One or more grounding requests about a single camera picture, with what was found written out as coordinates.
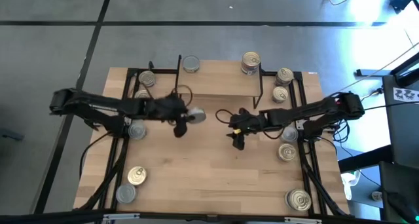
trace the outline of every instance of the wooden tabletop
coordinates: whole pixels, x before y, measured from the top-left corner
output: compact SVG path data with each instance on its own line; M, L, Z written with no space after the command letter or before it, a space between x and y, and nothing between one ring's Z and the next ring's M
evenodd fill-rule
M104 96L120 98L126 78L126 68L109 70ZM304 89L308 103L322 99L318 75L303 73ZM156 85L151 87L154 97L168 94L175 75L156 75ZM138 196L131 204L119 204L124 212L158 212L188 214L236 215L299 215L285 205L286 192L303 188L299 158L283 162L276 156L279 140L270 140L264 134L246 137L246 146L239 151L226 124L216 120L218 109L237 113L244 107L251 113L270 108L291 108L290 100L276 104L271 100L274 77L263 77L264 94L256 110L251 97L195 96L191 106L205 110L207 119L200 124L188 124L188 132L175 138L173 127L167 123L147 121L147 136L130 140L122 183L134 166L147 170L145 183L137 188ZM220 114L224 120L229 115ZM93 132L92 141L105 131ZM84 164L82 178L74 207L83 205L103 180L112 138L108 137L93 146ZM335 149L324 141L316 142L321 180L334 201L349 212L340 178ZM319 213L317 195L311 183L314 210ZM110 185L106 206L110 205L113 184Z
M240 61L201 60L196 73L187 73L181 65L178 84L189 86L196 95L259 96L259 72L245 75L241 67ZM178 93L189 91L179 88Z

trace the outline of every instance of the tin can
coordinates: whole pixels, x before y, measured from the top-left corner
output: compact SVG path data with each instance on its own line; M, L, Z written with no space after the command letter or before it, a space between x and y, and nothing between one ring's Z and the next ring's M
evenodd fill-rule
M156 76L152 71L143 71L139 74L138 80L143 83L146 87L151 87L156 84Z
M187 73L196 73L200 67L199 59L196 56L186 56L182 66Z
M310 195L302 189L293 189L285 194L285 203L296 211L307 211L312 205Z
M299 137L299 132L293 126L287 126L283 129L281 140L287 143L296 142Z
M132 184L124 184L117 189L117 201L121 204L131 203L137 196L136 188Z
M295 158L295 148L290 144L282 144L278 149L278 158L285 162L289 162Z
M288 91L282 86L277 86L272 91L272 100L275 103L282 103L288 98Z
M147 178L147 171L143 167L135 166L128 172L128 181L132 185L141 185Z
M188 110L187 115L188 115L188 118L190 118L188 122L191 124L200 123L207 118L205 111L198 107L193 107L192 109Z
M286 67L281 68L276 73L275 85L287 86L293 79L294 79L294 73L290 69L287 69Z
M253 75L261 64L261 57L256 52L246 52L242 57L242 72Z
M143 120L133 120L131 122L131 125L128 128L128 135L130 136L130 138L140 140L143 139L146 134L147 129Z
M135 98L150 98L150 95L147 92L147 90L139 90L139 91L136 92L134 97Z

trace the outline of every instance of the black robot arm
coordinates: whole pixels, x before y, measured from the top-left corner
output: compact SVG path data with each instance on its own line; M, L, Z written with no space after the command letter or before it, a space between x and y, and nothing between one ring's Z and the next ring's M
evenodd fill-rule
M191 114L185 102L175 92L163 98L127 98L116 99L99 96L66 88L56 91L50 104L52 115L74 114L84 120L91 128L97 130L102 125L114 137L123 138L127 134L128 125L125 118L175 122L176 137L183 136L187 131L187 122L205 119L205 114ZM102 111L112 111L112 115Z
M227 136L233 138L233 146L244 149L244 136L257 132L273 132L281 130L294 121L323 115L314 121L303 124L304 138L319 136L325 127L346 119L354 120L364 114L359 96L352 93L337 93L318 102L309 103L294 109L267 109L252 115L244 108L230 118L228 127L233 133Z

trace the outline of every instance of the white label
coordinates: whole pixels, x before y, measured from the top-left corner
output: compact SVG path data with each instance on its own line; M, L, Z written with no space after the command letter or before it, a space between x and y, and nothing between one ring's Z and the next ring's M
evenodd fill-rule
M419 101L419 91L393 87L393 98L401 102Z

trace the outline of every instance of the concrete floor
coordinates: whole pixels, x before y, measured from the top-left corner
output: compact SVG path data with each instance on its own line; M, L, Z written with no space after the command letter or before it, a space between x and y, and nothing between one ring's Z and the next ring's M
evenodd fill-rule
M103 0L0 0L0 21L96 21L102 3ZM388 6L388 0L349 0L337 7L324 0L111 0L105 16L107 21L234 20L363 22L366 25L388 22L388 25L373 28L103 27L83 89L101 93L109 67L145 67L152 60L156 67L175 68L178 54L239 60L243 52L256 50L267 70L289 67L295 71L319 72L323 91L330 94L355 81L355 69L378 69L418 40L414 24L408 26L400 17ZM26 135L22 142L0 138L0 214L32 211L62 122L61 118L48 115L51 95L55 90L75 85L93 29L92 26L0 26L0 126ZM349 90L366 95L380 85L380 79L369 79ZM381 97L371 98L365 100L365 107L383 103ZM351 137L344 146L369 151L389 144L388 136L369 133L368 128L372 126L388 133L385 110L369 111L362 119L351 122ZM73 120L46 212L72 208L79 157L91 133L80 119Z

